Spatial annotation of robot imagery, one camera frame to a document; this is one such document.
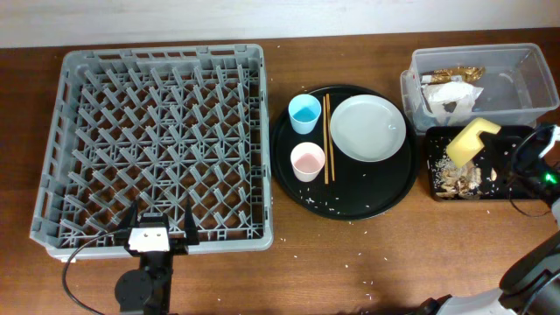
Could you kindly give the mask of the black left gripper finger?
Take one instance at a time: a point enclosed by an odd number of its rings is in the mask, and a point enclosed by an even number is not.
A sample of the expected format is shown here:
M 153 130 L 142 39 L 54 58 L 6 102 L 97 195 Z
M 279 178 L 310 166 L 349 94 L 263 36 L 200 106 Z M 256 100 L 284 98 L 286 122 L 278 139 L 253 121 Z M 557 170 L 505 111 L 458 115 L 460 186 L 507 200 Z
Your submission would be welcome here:
M 135 200 L 132 202 L 130 207 L 125 210 L 124 216 L 118 224 L 118 228 L 119 229 L 134 228 L 137 225 L 137 210 L 138 210 L 138 201 Z
M 185 206 L 184 231 L 185 231 L 185 238 L 187 239 L 188 245 L 200 244 L 200 240 L 198 237 L 198 229 L 193 219 L 193 212 L 189 199 L 186 200 L 186 206 Z

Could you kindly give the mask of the pink and white cup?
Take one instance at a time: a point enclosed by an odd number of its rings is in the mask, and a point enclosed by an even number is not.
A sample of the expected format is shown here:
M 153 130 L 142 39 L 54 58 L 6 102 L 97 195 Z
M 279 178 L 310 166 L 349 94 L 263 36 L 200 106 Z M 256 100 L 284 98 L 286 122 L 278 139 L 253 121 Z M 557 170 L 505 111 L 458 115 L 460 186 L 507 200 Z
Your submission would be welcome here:
M 324 150 L 315 143 L 299 143 L 290 153 L 292 170 L 301 182 L 313 181 L 325 166 L 325 162 Z

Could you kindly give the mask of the light blue plastic cup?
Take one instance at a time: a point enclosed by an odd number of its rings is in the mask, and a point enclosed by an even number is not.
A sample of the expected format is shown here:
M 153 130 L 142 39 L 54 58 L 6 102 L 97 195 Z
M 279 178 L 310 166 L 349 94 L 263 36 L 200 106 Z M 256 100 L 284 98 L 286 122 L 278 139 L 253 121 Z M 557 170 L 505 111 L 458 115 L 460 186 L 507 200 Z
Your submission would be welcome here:
M 322 113 L 319 100 L 310 94 L 299 94 L 291 99 L 288 114 L 291 127 L 299 135 L 306 135 L 313 131 Z

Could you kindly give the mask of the wooden chopstick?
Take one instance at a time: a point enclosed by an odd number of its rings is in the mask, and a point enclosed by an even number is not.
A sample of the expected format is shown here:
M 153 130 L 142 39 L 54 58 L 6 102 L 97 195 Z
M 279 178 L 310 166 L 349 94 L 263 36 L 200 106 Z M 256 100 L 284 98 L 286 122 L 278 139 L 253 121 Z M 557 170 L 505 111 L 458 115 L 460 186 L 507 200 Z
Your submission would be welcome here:
M 333 150 L 333 138 L 331 135 L 330 127 L 331 127 L 331 98 L 330 94 L 325 95 L 325 107 L 326 107 L 326 127 L 327 127 L 327 141 L 328 141 L 328 150 L 329 150 L 329 162 L 330 162 L 330 170 L 332 176 L 332 182 L 335 182 L 335 162 L 334 162 L 334 150 Z
M 323 149 L 324 149 L 324 176 L 325 176 L 325 185 L 329 184 L 329 162 L 328 162 L 328 135 L 327 135 L 327 118 L 326 118 L 326 97 L 323 96 L 322 99 L 322 115 L 323 115 Z

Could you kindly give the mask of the white round plate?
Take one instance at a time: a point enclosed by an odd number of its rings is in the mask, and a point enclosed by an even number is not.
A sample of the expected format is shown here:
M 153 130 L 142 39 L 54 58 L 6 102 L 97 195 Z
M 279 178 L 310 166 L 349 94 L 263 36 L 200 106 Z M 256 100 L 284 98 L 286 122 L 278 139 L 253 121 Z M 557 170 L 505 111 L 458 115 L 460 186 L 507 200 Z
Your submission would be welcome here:
M 351 96 L 332 113 L 332 140 L 346 156 L 380 162 L 395 155 L 406 138 L 406 123 L 390 101 L 372 94 Z

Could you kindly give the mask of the yellow plastic bowl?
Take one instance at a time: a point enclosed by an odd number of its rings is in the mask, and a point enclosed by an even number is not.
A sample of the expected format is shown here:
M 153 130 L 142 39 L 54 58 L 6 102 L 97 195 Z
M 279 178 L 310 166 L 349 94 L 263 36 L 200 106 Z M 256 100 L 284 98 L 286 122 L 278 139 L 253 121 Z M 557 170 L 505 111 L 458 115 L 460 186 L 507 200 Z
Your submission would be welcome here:
M 457 168 L 462 168 L 484 148 L 480 135 L 484 132 L 496 135 L 500 130 L 500 125 L 478 117 L 451 140 L 445 149 L 446 154 Z

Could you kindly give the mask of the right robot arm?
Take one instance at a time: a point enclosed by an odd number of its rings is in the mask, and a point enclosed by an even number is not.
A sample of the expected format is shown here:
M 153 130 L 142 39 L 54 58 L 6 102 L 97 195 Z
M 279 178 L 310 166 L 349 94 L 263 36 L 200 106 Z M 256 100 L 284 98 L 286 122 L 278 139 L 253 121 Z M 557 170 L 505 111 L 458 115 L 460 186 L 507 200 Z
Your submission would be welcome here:
M 408 195 L 369 220 L 328 220 L 276 189 L 274 242 L 263 252 L 178 261 L 180 314 L 385 314 L 427 298 L 495 288 L 552 235 L 544 203 L 437 202 L 421 172 Z

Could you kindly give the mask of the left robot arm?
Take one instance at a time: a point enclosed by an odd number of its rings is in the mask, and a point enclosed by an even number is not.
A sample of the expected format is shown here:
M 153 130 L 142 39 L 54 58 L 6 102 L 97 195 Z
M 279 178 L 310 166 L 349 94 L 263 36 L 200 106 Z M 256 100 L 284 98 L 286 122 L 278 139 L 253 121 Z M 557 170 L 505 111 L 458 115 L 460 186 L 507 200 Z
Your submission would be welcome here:
M 188 253 L 198 239 L 170 234 L 169 218 L 161 213 L 138 214 L 132 202 L 117 225 L 115 243 L 139 259 L 139 267 L 125 272 L 115 284 L 121 314 L 167 314 L 170 311 L 173 258 Z

